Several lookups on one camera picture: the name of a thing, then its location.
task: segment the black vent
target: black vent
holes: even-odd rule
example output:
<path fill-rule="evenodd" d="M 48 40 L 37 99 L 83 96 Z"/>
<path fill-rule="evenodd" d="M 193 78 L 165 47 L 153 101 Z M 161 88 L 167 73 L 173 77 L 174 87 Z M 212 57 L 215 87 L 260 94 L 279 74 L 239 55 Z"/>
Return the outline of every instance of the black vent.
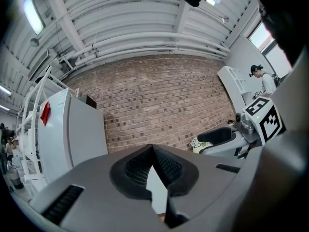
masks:
<path fill-rule="evenodd" d="M 232 172 L 232 173 L 236 173 L 236 174 L 240 171 L 240 168 L 238 168 L 238 167 L 233 167 L 233 166 L 224 165 L 224 164 L 218 164 L 216 166 L 216 168 L 222 169 L 222 170 L 225 170 L 225 171 L 229 171 L 229 172 Z"/>
<path fill-rule="evenodd" d="M 83 190 L 84 189 L 80 187 L 69 186 L 43 213 L 43 216 L 54 224 L 59 224 Z"/>

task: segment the person in white shirt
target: person in white shirt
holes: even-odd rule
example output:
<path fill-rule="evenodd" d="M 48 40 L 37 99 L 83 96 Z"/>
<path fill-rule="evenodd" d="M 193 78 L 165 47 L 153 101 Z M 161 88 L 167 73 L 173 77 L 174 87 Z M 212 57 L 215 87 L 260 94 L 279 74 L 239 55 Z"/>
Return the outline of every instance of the person in white shirt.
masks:
<path fill-rule="evenodd" d="M 11 140 L 8 138 L 7 139 L 7 144 L 5 146 L 5 151 L 6 151 L 6 156 L 7 156 L 7 159 L 12 161 L 12 158 L 13 158 L 13 144 L 11 143 Z"/>
<path fill-rule="evenodd" d="M 276 90 L 276 84 L 273 77 L 267 72 L 263 71 L 263 66 L 253 65 L 251 66 L 251 74 L 257 78 L 262 78 L 262 96 L 270 96 Z"/>

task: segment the white metal frame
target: white metal frame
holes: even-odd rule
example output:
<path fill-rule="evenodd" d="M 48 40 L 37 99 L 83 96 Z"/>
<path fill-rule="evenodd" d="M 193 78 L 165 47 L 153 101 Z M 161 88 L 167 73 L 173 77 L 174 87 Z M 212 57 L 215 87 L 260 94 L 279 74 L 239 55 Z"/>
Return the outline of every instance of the white metal frame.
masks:
<path fill-rule="evenodd" d="M 61 86 L 68 88 L 70 92 L 74 94 L 76 97 L 78 97 L 78 93 L 79 93 L 79 89 L 76 89 L 76 90 L 71 89 L 66 84 L 62 83 L 59 79 L 57 79 L 52 74 L 50 74 L 51 69 L 52 67 L 48 67 L 44 77 L 39 81 L 39 83 L 34 87 L 34 89 L 30 90 L 29 93 L 26 95 L 23 105 L 20 108 L 18 115 L 17 115 L 17 119 L 16 119 L 16 133 L 21 131 L 19 134 L 19 145 L 20 145 L 20 151 L 22 152 L 22 155 L 23 155 L 22 167 L 25 172 L 25 181 L 34 180 L 34 179 L 42 180 L 42 178 L 44 177 L 43 174 L 41 174 L 40 169 L 39 169 L 40 159 L 38 159 L 36 156 L 35 129 L 37 128 L 37 124 L 36 124 L 36 118 L 38 115 L 37 109 L 38 109 L 41 95 L 43 95 L 44 100 L 48 99 L 43 89 L 46 81 L 48 80 L 48 77 L 51 77 L 53 79 L 52 81 L 49 79 L 50 83 L 54 84 L 58 88 L 62 89 Z M 37 91 L 37 94 L 36 94 L 33 110 L 31 114 L 29 114 L 30 113 L 29 111 L 28 116 L 27 116 L 28 104 L 29 104 L 30 98 L 35 94 L 36 91 Z M 22 123 L 19 126 L 18 120 L 21 114 L 22 114 Z M 25 132 L 25 126 L 28 125 L 29 123 L 31 123 L 31 126 L 28 129 L 28 131 Z M 33 173 L 33 170 L 28 167 L 26 157 L 30 161 L 33 162 L 36 173 Z"/>

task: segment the white cabinet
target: white cabinet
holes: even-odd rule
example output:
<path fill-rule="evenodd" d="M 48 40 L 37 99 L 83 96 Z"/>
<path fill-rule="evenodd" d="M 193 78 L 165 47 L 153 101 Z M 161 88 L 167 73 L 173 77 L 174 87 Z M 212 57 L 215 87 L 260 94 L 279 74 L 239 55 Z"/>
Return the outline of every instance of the white cabinet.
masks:
<path fill-rule="evenodd" d="M 236 113 L 241 113 L 246 106 L 242 95 L 248 93 L 246 80 L 243 78 L 240 70 L 223 66 L 218 75 L 226 88 Z"/>

